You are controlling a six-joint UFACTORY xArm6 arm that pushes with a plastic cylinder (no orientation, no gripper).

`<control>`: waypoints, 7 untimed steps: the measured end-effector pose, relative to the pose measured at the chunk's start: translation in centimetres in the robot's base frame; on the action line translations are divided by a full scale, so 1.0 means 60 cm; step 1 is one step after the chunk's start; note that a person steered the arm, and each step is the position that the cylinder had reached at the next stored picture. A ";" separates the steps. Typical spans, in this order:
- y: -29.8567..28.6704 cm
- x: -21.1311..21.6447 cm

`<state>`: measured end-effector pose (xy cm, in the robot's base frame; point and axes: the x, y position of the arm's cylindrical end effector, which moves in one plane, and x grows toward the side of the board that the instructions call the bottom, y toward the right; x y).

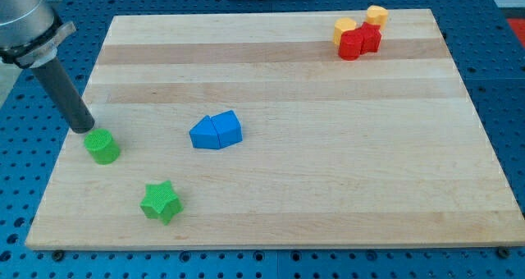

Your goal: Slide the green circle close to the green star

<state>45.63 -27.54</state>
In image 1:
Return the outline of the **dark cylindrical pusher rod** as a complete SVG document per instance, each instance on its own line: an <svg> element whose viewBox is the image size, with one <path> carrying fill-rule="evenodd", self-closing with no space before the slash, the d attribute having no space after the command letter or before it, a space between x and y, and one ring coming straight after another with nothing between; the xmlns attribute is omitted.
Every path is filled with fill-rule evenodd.
<svg viewBox="0 0 525 279"><path fill-rule="evenodd" d="M95 120L57 57L31 70L76 134L93 129Z"/></svg>

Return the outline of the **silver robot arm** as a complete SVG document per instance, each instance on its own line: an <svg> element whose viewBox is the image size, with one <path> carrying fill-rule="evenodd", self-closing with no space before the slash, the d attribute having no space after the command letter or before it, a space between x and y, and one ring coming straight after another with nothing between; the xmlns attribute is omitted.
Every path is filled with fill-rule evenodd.
<svg viewBox="0 0 525 279"><path fill-rule="evenodd" d="M77 134L95 120L57 57L59 45L76 32L47 0L1 0L1 60L29 69Z"/></svg>

